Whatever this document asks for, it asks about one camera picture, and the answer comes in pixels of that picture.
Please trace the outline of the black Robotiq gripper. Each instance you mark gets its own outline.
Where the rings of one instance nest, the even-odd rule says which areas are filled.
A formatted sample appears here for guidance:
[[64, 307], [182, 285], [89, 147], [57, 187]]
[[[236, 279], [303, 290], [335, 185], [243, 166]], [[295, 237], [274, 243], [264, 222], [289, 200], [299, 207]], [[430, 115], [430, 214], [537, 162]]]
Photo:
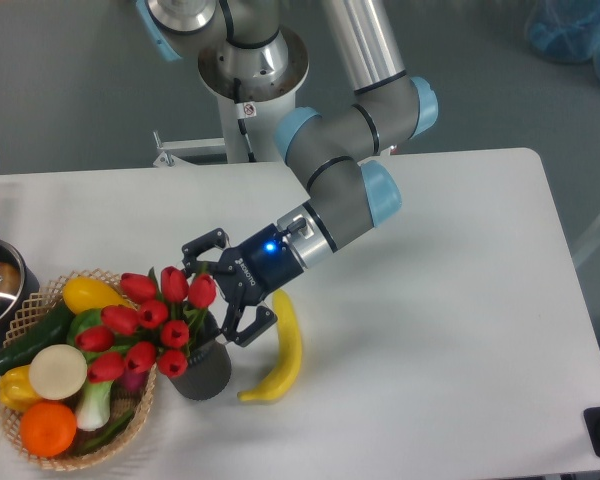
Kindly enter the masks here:
[[[229, 237], [222, 228], [216, 228], [181, 247], [182, 272], [211, 274], [231, 304], [220, 327], [228, 342], [246, 347], [272, 327], [277, 315], [266, 305], [257, 304], [303, 272], [283, 237], [283, 233], [270, 224], [239, 245], [224, 250]], [[219, 261], [200, 259], [212, 249], [224, 250]], [[255, 318], [244, 328], [240, 326], [244, 310], [235, 305], [257, 305]]]

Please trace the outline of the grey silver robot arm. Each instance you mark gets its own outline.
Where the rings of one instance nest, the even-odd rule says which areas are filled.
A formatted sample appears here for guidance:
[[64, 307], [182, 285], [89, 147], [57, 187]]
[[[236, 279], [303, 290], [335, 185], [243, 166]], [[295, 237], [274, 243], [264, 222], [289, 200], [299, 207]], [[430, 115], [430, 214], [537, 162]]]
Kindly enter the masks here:
[[240, 346], [276, 322], [265, 298], [395, 214], [401, 195], [377, 156], [437, 119], [429, 83], [407, 74], [384, 5], [323, 5], [355, 95], [326, 119], [297, 107], [308, 71], [303, 42], [280, 21], [275, 1], [140, 1], [137, 10], [162, 56], [195, 57], [207, 87], [227, 102], [229, 160], [264, 160], [265, 147], [307, 192], [307, 200], [237, 246], [222, 230], [183, 248], [184, 272], [208, 272], [227, 310], [207, 327]]

